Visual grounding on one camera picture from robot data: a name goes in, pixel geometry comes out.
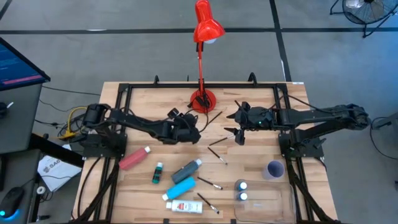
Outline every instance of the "yellow cable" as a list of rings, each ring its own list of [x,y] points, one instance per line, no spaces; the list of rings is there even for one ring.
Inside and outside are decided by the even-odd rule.
[[[71,112],[69,113],[67,130],[65,131],[65,134],[63,136],[58,137],[59,139],[66,139],[66,138],[74,137],[77,134],[77,132],[72,132],[70,130],[70,121],[72,120],[72,115],[74,114],[74,112],[76,112],[78,110],[85,110],[85,109],[87,109],[87,107],[79,106],[79,107],[74,108],[73,110],[71,110]]]

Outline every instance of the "red bottle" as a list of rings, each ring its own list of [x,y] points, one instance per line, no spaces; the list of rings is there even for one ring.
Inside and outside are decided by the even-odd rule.
[[[124,159],[122,159],[119,162],[119,167],[122,170],[129,170],[136,164],[143,161],[147,157],[148,153],[150,153],[149,146],[147,146],[145,148],[142,147],[142,148],[138,149],[137,151],[135,151],[133,154],[130,154],[127,157],[125,157]]]

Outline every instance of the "computer mouse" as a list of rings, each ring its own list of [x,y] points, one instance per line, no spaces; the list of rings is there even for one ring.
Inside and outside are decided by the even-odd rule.
[[[9,218],[18,210],[24,196],[22,187],[13,187],[0,203],[0,218]]]

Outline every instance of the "concrete floor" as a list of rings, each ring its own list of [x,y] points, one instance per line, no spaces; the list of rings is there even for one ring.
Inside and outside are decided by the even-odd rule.
[[[0,30],[82,30],[193,28],[195,0],[13,0]],[[225,27],[273,27],[268,0],[213,0],[214,17]],[[277,0],[281,28],[361,27],[330,16],[333,0]],[[397,27],[393,16],[384,27]],[[305,82],[310,102],[319,107],[355,103],[370,117],[398,111],[396,62],[398,32],[283,32],[292,81]],[[182,81],[197,76],[192,34],[2,35],[52,77],[47,86],[100,93],[105,81]],[[274,32],[227,33],[205,48],[208,81],[284,81]],[[61,109],[96,103],[97,96],[42,90],[41,99]],[[37,119],[63,122],[67,114],[40,104]],[[35,124],[35,133],[56,130]],[[398,157],[390,127],[374,133],[384,153]],[[398,219],[398,161],[374,149],[369,129],[329,134],[324,144],[328,178],[339,219],[346,223],[395,223]],[[78,179],[40,206],[43,223],[66,222]]]

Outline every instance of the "paintbrush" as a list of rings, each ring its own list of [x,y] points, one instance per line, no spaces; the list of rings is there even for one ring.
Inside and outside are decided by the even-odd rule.
[[[224,140],[227,140],[227,139],[229,139],[229,138],[231,138],[231,137],[233,137],[233,136],[235,136],[235,134],[232,134],[232,135],[227,136],[227,137],[225,137],[225,138],[223,138],[223,139],[220,139],[220,140],[218,140],[218,141],[215,141],[215,142],[211,143],[209,146],[212,146],[212,145],[214,145],[214,144],[217,144],[217,143],[219,143],[219,142],[222,142],[222,141],[224,141]]]
[[[217,114],[213,119],[211,119],[211,120],[209,121],[208,125],[209,125],[211,122],[213,122],[219,115],[221,115],[221,114],[224,112],[224,110],[226,110],[226,108],[224,108],[222,111],[218,112],[218,114]]]
[[[212,152],[219,160],[223,161],[225,163],[225,165],[228,165],[227,162],[225,162],[225,160],[223,158],[221,158],[215,151],[213,151],[212,149],[210,149],[210,147],[207,147],[210,152]]]
[[[203,179],[203,178],[200,178],[200,177],[198,177],[198,179],[199,180],[201,180],[201,181],[204,181],[204,182],[206,182],[207,184],[210,184],[210,185],[212,185],[213,187],[215,187],[215,188],[217,188],[217,189],[220,189],[220,190],[222,190],[223,189],[223,187],[221,187],[221,186],[219,186],[219,185],[216,185],[216,184],[213,184],[213,183],[211,183],[210,181],[208,181],[208,180],[205,180],[205,179]]]
[[[213,209],[213,211],[215,211],[217,214],[220,214],[220,211],[218,211],[217,208],[215,208],[214,206],[212,206],[211,203],[208,202],[202,195],[200,195],[199,193],[198,193],[198,195],[199,195],[199,197],[200,197],[202,200],[204,200],[204,201],[206,202],[206,204],[208,204],[208,205],[210,206],[211,209]]]

